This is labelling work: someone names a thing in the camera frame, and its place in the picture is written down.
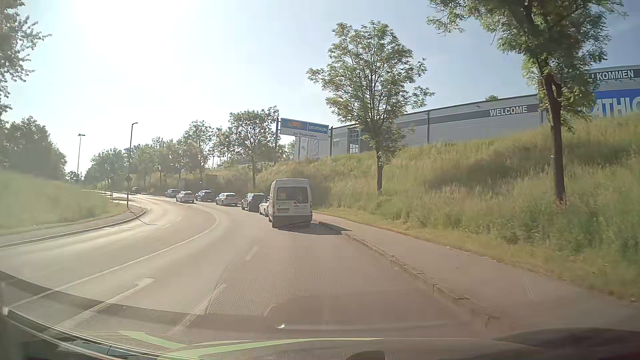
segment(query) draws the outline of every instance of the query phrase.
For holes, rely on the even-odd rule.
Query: tree canopy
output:
[[[34,70],[24,67],[30,61],[29,51],[34,50],[39,41],[51,36],[36,31],[37,21],[30,22],[29,16],[23,17],[18,8],[24,6],[22,0],[0,1],[0,95],[9,98],[9,81],[25,81]],[[11,106],[0,99],[0,117]]]
[[[256,163],[268,161],[275,144],[273,126],[279,116],[278,108],[272,106],[267,110],[245,110],[229,114],[229,124],[236,130],[236,147],[238,154],[248,158],[251,163],[252,184],[255,188]]]
[[[403,148],[406,133],[395,120],[407,107],[422,108],[434,95],[414,84],[425,74],[424,58],[413,61],[413,51],[403,45],[389,25],[370,21],[359,29],[340,22],[333,29],[337,41],[329,47],[329,64],[308,69],[309,80],[331,95],[327,105],[338,121],[357,124],[376,151],[377,190],[382,191],[382,171]]]

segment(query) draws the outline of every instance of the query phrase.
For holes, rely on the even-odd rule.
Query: silver car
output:
[[[216,205],[238,206],[238,198],[235,193],[220,193],[216,198]]]
[[[175,201],[195,203],[196,198],[195,196],[193,196],[192,192],[180,192],[178,195],[175,196]]]

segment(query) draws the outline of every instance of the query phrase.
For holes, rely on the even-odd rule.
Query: curb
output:
[[[408,274],[414,280],[427,288],[438,300],[446,303],[450,307],[453,307],[455,310],[469,318],[472,323],[480,329],[490,331],[495,334],[512,332],[508,321],[503,316],[489,310],[486,306],[478,304],[466,295],[458,294],[446,286],[436,283],[434,279],[427,276],[422,270],[414,268],[407,263],[403,263],[400,259],[395,257],[395,255],[388,253],[385,249],[372,245],[367,240],[361,239],[354,234],[351,234],[349,231],[342,231],[341,228],[338,228],[331,223],[318,221],[318,224],[332,230],[339,231],[347,239],[360,243],[366,246],[369,250],[383,256],[396,268],[402,270],[404,273]]]
[[[125,219],[125,220],[112,222],[110,224],[90,227],[88,229],[74,230],[74,231],[69,231],[67,233],[47,235],[47,236],[42,236],[40,238],[21,240],[21,241],[16,241],[16,242],[13,242],[13,243],[2,244],[2,245],[0,245],[0,249],[3,249],[5,247],[14,247],[14,246],[18,246],[18,245],[24,245],[24,244],[29,244],[29,243],[37,243],[37,242],[40,242],[40,241],[51,240],[51,239],[56,239],[56,238],[62,238],[64,236],[87,233],[88,231],[98,230],[98,229],[102,229],[104,227],[110,227],[110,226],[124,224],[126,222],[130,222],[130,221],[136,220],[137,218],[139,218],[142,215],[144,215],[146,212],[147,212],[147,210],[142,209],[142,212],[140,214],[138,214],[138,215],[136,215],[136,216],[134,216],[132,218],[128,218],[128,219]]]

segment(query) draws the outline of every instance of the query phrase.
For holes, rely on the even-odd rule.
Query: white car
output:
[[[216,205],[238,206],[238,198],[235,193],[220,193],[216,198]]]
[[[175,201],[195,203],[196,198],[195,196],[193,196],[192,192],[180,192],[178,193],[178,195],[175,196]]]
[[[258,214],[268,217],[267,210],[269,209],[269,197],[265,197],[264,200],[258,205]]]

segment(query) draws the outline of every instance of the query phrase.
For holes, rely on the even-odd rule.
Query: dark car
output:
[[[258,212],[260,203],[264,200],[265,195],[263,193],[248,193],[242,199],[240,206],[242,210]]]
[[[178,189],[169,189],[166,191],[166,193],[164,193],[164,196],[166,197],[176,197],[176,195],[178,195],[180,193],[180,190]]]
[[[196,201],[208,201],[214,202],[216,200],[215,194],[211,190],[200,190],[196,194]]]

